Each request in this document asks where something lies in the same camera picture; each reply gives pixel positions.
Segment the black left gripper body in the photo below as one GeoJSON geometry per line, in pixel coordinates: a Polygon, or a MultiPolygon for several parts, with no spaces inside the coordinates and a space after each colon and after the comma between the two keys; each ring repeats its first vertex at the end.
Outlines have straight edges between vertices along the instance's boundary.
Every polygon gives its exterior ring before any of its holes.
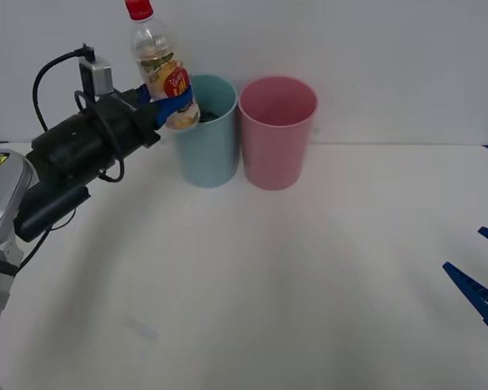
{"type": "Polygon", "coordinates": [[[89,154],[125,158],[160,140],[161,109],[141,90],[114,91],[89,104],[89,154]]]}

